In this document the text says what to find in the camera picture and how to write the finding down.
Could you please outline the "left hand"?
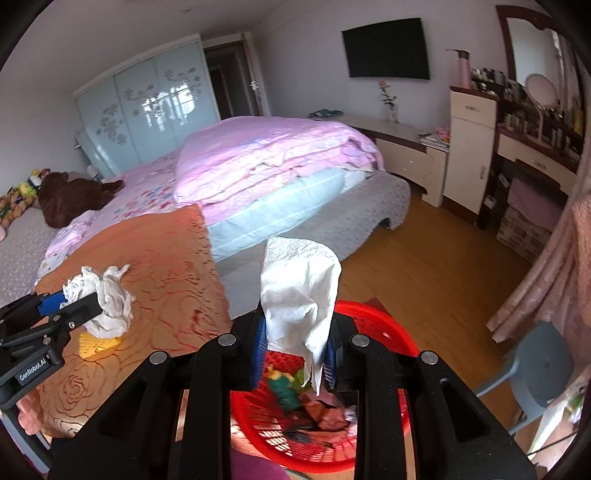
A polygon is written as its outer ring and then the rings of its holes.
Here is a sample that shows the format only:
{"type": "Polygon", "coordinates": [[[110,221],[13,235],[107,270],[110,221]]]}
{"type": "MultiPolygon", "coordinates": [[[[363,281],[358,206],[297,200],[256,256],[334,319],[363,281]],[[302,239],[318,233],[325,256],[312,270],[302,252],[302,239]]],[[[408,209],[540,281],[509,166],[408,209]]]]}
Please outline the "left hand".
{"type": "Polygon", "coordinates": [[[43,425],[43,410],[40,403],[40,394],[36,389],[27,393],[17,402],[19,409],[18,421],[25,433],[29,436],[36,435],[43,425]]]}

